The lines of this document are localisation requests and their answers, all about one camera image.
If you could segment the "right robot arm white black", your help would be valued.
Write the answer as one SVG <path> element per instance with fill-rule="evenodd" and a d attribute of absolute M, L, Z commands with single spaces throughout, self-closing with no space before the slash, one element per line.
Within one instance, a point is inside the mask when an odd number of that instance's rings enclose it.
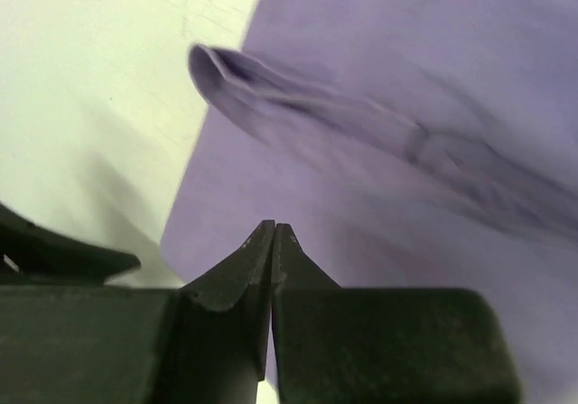
<path fill-rule="evenodd" d="M 499 322 L 459 288 L 348 288 L 263 221 L 179 289 L 113 287 L 131 254 L 1 210 L 4 403 L 519 403 Z"/>

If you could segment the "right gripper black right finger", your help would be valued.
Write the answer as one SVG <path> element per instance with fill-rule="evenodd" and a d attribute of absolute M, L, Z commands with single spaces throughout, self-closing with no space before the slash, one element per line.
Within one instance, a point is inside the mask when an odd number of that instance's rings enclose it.
<path fill-rule="evenodd" d="M 499 321 L 463 288 L 341 287 L 277 225 L 272 327 L 283 403 L 519 403 Z"/>

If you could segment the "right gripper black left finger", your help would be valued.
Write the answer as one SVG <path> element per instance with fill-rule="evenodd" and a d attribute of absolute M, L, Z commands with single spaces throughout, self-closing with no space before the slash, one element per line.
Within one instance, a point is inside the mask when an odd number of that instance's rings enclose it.
<path fill-rule="evenodd" d="M 190 284 L 113 287 L 137 257 L 3 224 L 4 403 L 252 403 L 266 365 L 275 225 Z"/>

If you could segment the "purple t shirt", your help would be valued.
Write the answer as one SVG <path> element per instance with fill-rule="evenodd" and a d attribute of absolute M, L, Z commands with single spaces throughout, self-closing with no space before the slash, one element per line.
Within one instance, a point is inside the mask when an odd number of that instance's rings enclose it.
<path fill-rule="evenodd" d="M 287 222 L 342 284 L 482 293 L 527 402 L 576 390 L 577 0 L 260 0 L 189 69 L 179 277 Z"/>

